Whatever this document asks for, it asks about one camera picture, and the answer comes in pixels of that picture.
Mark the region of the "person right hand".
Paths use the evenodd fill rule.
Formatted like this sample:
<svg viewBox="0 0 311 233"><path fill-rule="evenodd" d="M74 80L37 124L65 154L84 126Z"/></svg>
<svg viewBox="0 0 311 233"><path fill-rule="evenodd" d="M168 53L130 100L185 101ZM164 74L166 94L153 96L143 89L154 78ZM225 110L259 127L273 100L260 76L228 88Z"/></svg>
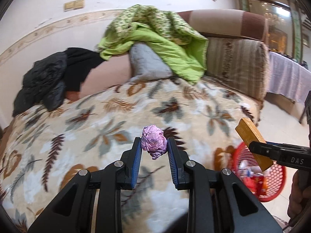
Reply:
<svg viewBox="0 0 311 233"><path fill-rule="evenodd" d="M287 214L290 218L294 218L297 216L303 209L301 203L302 200L310 199L311 196L311 190L310 186L305 188L303 191L299 188L299 173L296 171L296 173L293 176L293 182L292 182L292 188L291 193L289 196L289 205Z"/></svg>

